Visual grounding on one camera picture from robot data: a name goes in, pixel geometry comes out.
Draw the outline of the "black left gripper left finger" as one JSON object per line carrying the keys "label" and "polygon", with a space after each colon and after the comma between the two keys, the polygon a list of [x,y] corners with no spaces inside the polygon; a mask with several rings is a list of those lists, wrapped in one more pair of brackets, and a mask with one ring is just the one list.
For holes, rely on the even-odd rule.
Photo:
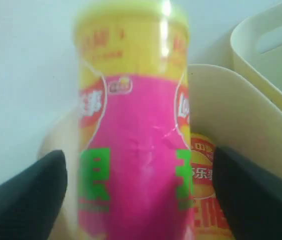
{"label": "black left gripper left finger", "polygon": [[67,189],[65,155],[54,150],[0,185],[0,240],[46,240]]}

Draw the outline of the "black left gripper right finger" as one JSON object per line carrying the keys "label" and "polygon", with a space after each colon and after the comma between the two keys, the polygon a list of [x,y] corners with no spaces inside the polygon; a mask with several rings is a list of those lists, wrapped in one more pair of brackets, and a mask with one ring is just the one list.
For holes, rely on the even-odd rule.
{"label": "black left gripper right finger", "polygon": [[214,153],[213,187],[237,240],[282,240],[282,179],[229,147]]}

